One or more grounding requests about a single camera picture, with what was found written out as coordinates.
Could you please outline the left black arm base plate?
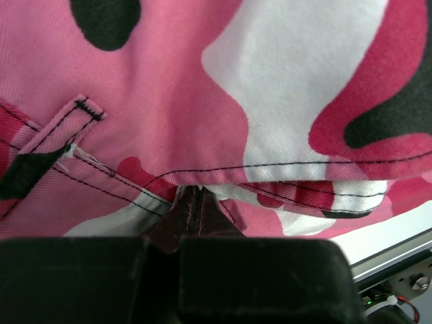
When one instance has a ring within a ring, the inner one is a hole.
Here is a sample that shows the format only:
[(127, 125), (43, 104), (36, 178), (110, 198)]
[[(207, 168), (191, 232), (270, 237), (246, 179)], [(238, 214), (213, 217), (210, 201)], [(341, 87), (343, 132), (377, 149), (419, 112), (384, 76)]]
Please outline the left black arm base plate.
[(358, 283), (367, 323), (431, 322), (431, 256), (410, 257)]

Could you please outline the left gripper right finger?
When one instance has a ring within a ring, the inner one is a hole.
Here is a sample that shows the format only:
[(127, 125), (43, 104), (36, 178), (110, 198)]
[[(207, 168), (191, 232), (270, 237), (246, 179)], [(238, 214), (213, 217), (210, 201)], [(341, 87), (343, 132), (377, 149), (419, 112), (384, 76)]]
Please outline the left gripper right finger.
[(244, 237), (219, 207), (215, 195), (206, 188), (198, 189), (195, 213), (195, 235), (208, 237)]

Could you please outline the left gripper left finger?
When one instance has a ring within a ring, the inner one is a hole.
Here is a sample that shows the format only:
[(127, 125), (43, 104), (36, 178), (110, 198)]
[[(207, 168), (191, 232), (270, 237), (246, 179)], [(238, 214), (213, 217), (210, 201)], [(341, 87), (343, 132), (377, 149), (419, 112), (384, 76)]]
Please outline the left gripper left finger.
[(143, 232), (142, 237), (163, 253), (176, 252), (182, 238), (188, 233), (188, 223), (195, 212), (197, 202), (198, 187), (182, 187), (176, 204), (158, 222)]

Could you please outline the pink camouflage trousers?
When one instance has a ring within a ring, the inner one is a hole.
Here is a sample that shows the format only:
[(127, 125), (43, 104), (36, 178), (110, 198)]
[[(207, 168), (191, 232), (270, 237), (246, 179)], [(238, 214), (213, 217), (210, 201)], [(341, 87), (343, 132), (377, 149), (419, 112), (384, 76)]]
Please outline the pink camouflage trousers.
[(431, 199), (430, 1), (2, 1), (1, 238), (331, 238)]

